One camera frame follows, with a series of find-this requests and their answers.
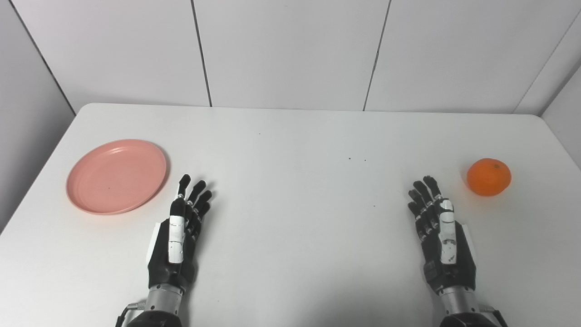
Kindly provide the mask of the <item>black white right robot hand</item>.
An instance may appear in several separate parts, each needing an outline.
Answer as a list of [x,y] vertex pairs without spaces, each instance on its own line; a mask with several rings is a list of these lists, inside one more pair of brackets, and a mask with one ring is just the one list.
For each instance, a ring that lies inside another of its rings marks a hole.
[[436,179],[429,175],[413,182],[408,195],[427,284],[436,294],[449,287],[474,291],[477,267],[452,201],[442,195]]

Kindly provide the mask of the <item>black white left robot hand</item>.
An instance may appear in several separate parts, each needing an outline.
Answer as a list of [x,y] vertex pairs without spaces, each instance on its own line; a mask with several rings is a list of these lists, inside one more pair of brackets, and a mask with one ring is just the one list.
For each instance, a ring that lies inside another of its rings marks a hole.
[[204,180],[188,191],[191,181],[189,174],[182,176],[169,217],[158,227],[148,261],[148,288],[168,284],[185,291],[193,283],[197,273],[195,249],[211,208],[212,192]]

